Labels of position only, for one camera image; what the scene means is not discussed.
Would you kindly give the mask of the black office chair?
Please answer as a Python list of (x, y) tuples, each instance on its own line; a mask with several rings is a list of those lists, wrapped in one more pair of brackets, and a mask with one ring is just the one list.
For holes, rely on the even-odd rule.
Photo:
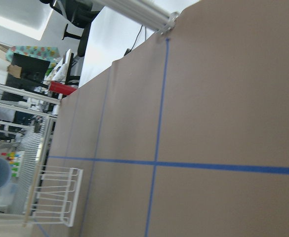
[(49, 5), (54, 11), (61, 14), (77, 28), (83, 29), (81, 36), (71, 34), (67, 31), (68, 24), (65, 27), (63, 38), (72, 38), (79, 40), (77, 56), (85, 56), (86, 47), (89, 38), (91, 23), (98, 16), (101, 10), (92, 10), (93, 3), (83, 3), (82, 0), (41, 0), (43, 4)]

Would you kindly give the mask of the black monitor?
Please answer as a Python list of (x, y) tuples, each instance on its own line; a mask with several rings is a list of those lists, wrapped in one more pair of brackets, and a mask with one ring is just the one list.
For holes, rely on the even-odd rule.
[(8, 73), (6, 86), (34, 93), (38, 93), (35, 91), (36, 87), (48, 89), (48, 85), (44, 84), (43, 81), (50, 65), (49, 61), (13, 53), (11, 65), (21, 68), (20, 77)]

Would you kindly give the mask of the aluminium frame post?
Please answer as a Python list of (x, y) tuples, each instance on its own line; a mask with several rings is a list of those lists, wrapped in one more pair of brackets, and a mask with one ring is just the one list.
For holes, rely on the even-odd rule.
[(97, 3), (160, 34), (171, 31), (180, 15), (178, 12), (170, 13), (148, 0), (98, 0)]

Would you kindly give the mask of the red cylinder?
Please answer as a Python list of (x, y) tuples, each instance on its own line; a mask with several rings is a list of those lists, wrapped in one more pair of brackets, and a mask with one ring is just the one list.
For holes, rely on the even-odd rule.
[(52, 81), (48, 87), (48, 90), (55, 92), (55, 93), (63, 94), (63, 95), (70, 95), (74, 91), (76, 91), (77, 89), (74, 87), (71, 87), (69, 85), (65, 85), (65, 84), (61, 84), (61, 83), (56, 82), (56, 81)]

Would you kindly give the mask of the colourful toy blocks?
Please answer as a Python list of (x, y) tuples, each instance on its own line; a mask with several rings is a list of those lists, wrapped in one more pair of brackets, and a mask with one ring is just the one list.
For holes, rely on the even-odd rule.
[(24, 152), (10, 152), (10, 153), (1, 153), (1, 156), (4, 157), (11, 168), (12, 177), (19, 177), (21, 171), (21, 166), (23, 162)]

